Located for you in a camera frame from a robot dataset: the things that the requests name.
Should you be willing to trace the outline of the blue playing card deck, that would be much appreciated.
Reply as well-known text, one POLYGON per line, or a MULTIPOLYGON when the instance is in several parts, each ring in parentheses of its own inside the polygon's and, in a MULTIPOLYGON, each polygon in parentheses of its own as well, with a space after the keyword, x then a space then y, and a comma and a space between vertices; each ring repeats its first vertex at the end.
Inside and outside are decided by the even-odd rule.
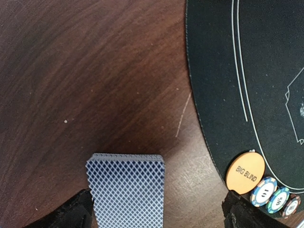
POLYGON ((163 227, 161 155, 95 153, 85 167, 98 227, 163 227))

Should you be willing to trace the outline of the orange round blind button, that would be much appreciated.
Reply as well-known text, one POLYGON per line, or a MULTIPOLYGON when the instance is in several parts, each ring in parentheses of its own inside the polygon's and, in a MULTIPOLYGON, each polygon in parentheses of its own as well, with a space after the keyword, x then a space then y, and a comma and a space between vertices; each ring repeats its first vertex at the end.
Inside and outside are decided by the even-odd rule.
POLYGON ((242 195, 253 190, 265 172, 265 161, 257 152, 246 152, 238 156, 228 168, 226 186, 242 195))

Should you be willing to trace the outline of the blue white chip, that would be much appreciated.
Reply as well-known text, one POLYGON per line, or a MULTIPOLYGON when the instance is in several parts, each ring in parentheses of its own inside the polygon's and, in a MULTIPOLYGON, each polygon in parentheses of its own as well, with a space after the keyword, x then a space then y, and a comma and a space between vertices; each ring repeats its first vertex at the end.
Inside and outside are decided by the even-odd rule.
POLYGON ((269 202, 270 197, 277 190, 277 181, 272 177, 264 177, 252 190, 250 202, 255 207, 261 207, 269 202))

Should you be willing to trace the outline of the green chip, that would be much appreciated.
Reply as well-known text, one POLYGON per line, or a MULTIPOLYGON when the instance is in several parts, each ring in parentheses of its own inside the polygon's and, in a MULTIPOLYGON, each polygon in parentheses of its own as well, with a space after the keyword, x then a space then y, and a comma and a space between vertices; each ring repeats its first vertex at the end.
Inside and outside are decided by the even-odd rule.
POLYGON ((274 214, 280 211, 286 204, 290 195, 290 190, 287 187, 281 187, 271 196, 270 201, 266 205, 267 212, 274 214))

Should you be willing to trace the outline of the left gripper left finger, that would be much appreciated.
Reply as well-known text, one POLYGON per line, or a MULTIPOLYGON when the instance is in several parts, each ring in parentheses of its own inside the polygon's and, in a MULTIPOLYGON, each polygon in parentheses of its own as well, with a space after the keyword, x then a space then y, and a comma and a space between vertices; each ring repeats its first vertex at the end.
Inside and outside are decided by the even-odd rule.
POLYGON ((83 189, 46 216, 26 225, 27 228, 90 228, 93 218, 90 189, 83 189))

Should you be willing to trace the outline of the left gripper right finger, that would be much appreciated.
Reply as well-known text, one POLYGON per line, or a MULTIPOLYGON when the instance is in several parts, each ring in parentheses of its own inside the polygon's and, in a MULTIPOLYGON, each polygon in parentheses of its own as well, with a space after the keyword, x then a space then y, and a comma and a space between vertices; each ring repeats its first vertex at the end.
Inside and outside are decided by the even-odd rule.
POLYGON ((234 190, 222 202, 225 228, 288 228, 254 207, 234 190))

